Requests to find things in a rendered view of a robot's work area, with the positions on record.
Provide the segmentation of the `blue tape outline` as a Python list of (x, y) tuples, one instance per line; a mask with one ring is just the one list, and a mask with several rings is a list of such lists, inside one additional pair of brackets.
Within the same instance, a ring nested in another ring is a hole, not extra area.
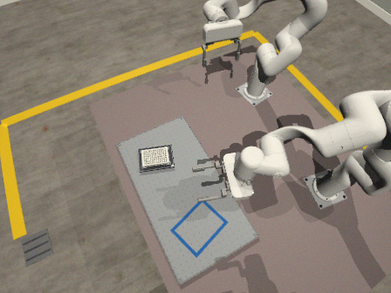
[(213, 209), (206, 201), (203, 202), (215, 215), (217, 215), (222, 221), (223, 225), (208, 239), (208, 241), (200, 248), (200, 250), (196, 253), (176, 232), (175, 230), (185, 221), (185, 219), (201, 204), (201, 202), (197, 202), (195, 206), (170, 230), (187, 248), (188, 250), (195, 256), (198, 257), (203, 250), (211, 243), (211, 241), (218, 235), (218, 233), (224, 228), (224, 226), (228, 223), (222, 216), (220, 216), (215, 209)]

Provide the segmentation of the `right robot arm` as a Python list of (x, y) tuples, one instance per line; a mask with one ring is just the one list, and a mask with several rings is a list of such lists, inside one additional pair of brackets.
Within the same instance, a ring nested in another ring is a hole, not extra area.
[[(276, 0), (251, 0), (245, 6), (238, 7), (237, 0), (209, 0), (203, 6), (203, 13), (208, 19), (208, 24), (214, 23), (215, 19), (222, 15), (229, 17), (230, 20), (240, 20), (249, 17), (263, 3), (272, 1)], [(302, 46), (299, 40), (324, 19), (327, 0), (302, 0), (302, 3), (305, 12), (298, 15), (275, 37), (279, 53), (270, 43), (258, 47), (249, 84), (244, 87), (244, 94), (248, 98), (264, 97), (264, 88), (269, 84), (268, 78), (278, 75), (300, 57)]]

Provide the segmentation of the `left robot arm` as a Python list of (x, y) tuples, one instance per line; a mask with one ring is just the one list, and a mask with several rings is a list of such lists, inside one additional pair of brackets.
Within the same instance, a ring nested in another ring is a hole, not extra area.
[(235, 177), (247, 186), (256, 174), (285, 177), (290, 173), (290, 166), (284, 141), (300, 138), (309, 141), (325, 158), (366, 147), (364, 151), (350, 153), (334, 170), (313, 181), (313, 191), (321, 200), (336, 199), (356, 181), (368, 195), (388, 191), (391, 189), (391, 90), (353, 93), (340, 101), (339, 108), (342, 121), (317, 130), (285, 126), (263, 136), (260, 149), (247, 146), (234, 167)]

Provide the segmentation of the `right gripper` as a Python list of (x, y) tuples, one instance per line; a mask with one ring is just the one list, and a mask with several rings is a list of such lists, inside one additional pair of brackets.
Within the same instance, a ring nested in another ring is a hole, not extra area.
[(202, 28), (202, 38), (206, 43), (202, 45), (202, 67), (206, 68), (207, 65), (207, 59), (205, 58), (205, 55), (206, 49), (208, 49), (208, 45), (212, 45), (214, 43), (226, 40), (234, 41), (235, 44), (238, 43), (238, 48), (235, 56), (235, 60), (237, 61), (239, 59), (242, 44), (239, 37), (242, 36), (243, 27), (244, 26), (239, 19), (230, 20), (225, 15), (217, 17), (214, 23), (205, 24)]

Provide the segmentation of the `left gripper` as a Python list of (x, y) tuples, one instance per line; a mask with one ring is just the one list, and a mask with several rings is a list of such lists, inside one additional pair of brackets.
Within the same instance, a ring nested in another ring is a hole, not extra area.
[(234, 167), (237, 163), (237, 160), (240, 156), (240, 153), (227, 153), (223, 156), (223, 164), (220, 166), (219, 161), (215, 161), (215, 164), (192, 167), (194, 172), (204, 171), (205, 168), (215, 167), (216, 169), (222, 169), (223, 175), (226, 176), (225, 187), (221, 189), (221, 195), (217, 196), (203, 196), (198, 197), (198, 202), (210, 201), (215, 199), (225, 198), (227, 196), (226, 191), (230, 191), (230, 197), (234, 201), (240, 201), (244, 199), (249, 199), (253, 195), (253, 187), (247, 186), (246, 182), (243, 183), (239, 181), (234, 175)]

